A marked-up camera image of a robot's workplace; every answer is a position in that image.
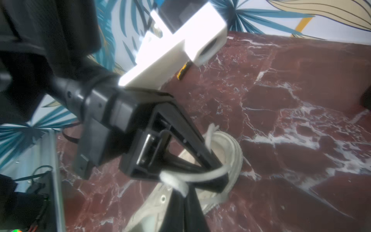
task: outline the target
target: marble tile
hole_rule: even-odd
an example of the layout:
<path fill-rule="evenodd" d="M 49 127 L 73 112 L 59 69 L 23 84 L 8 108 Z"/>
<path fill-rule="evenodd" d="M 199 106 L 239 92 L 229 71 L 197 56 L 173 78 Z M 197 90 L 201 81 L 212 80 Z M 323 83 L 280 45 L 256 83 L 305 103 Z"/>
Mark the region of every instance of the marble tile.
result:
<path fill-rule="evenodd" d="M 371 113 L 359 105 L 370 73 L 370 46 L 230 32 L 208 64 L 168 82 L 202 133 L 218 124 L 243 150 L 211 231 L 371 231 Z M 155 183 L 130 180 L 118 159 L 81 180 L 76 148 L 58 137 L 67 231 L 120 231 Z"/>

